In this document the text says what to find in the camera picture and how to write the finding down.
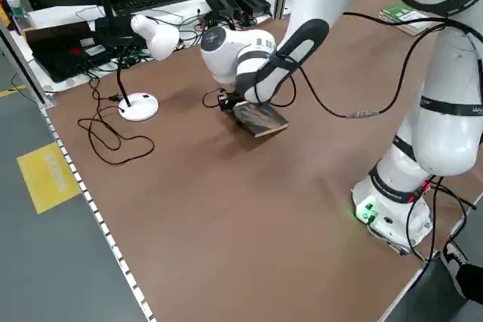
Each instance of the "yellow sign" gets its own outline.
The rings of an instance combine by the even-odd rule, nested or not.
[[[9,94],[14,94],[15,92],[18,92],[18,90],[25,90],[26,87],[24,84],[17,86],[17,89],[11,88],[10,90],[0,90],[0,98],[8,96]]]
[[[56,143],[17,158],[37,213],[43,213],[81,191]]]

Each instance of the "lamp base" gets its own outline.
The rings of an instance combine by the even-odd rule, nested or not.
[[[128,107],[126,100],[122,100],[118,106],[119,114],[128,121],[144,121],[158,112],[158,100],[150,94],[130,94],[128,99],[131,107]]]

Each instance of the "bottle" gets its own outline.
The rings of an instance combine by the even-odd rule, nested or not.
[[[20,0],[7,0],[7,3],[13,12],[14,23],[19,32],[23,34],[26,30],[34,27],[32,18],[22,8]]]

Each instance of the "wooden table surface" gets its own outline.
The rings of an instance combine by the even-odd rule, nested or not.
[[[361,0],[353,10],[376,15],[394,1]],[[280,40],[286,25],[261,27]],[[413,41],[344,18],[304,68],[332,109],[381,109]],[[128,93],[155,95],[160,110],[142,123],[107,112],[123,135],[155,142],[149,157],[122,167],[98,159],[76,123],[95,112],[87,85],[60,94],[49,115],[157,320],[375,321],[420,263],[366,232],[353,216],[351,188],[390,146],[431,48],[428,40],[417,49],[395,107],[367,120],[330,116],[296,74],[297,101],[281,111],[291,125],[264,140],[202,107],[202,94],[216,84],[199,48],[123,71]],[[118,92],[114,75],[102,78],[100,92]],[[290,97],[287,83],[276,100]],[[146,148],[137,140],[103,155],[116,161]],[[476,167],[447,185],[474,200],[482,179]],[[443,197],[439,205],[442,241],[460,209]]]

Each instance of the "red object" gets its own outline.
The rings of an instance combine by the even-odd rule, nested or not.
[[[69,52],[80,56],[82,51],[81,48],[70,48]]]

